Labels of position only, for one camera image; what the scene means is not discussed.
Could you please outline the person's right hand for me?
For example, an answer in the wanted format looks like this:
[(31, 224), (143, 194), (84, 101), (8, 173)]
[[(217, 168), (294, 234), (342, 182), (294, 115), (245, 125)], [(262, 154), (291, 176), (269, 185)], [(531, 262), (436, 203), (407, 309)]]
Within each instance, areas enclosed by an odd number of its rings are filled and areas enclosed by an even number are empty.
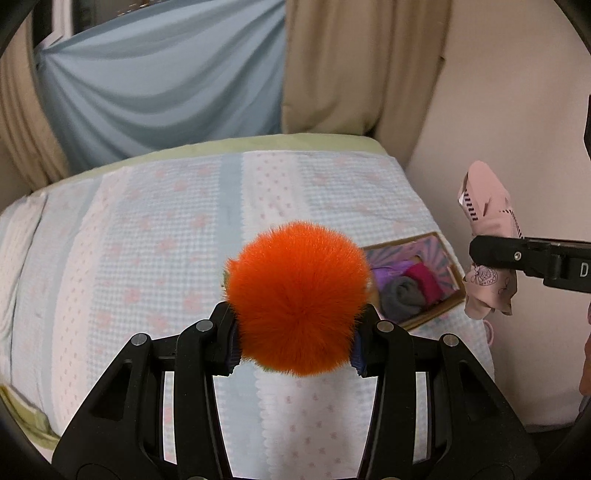
[(585, 360), (582, 369), (582, 377), (579, 391), (583, 396), (591, 395), (591, 335), (588, 336), (584, 346)]

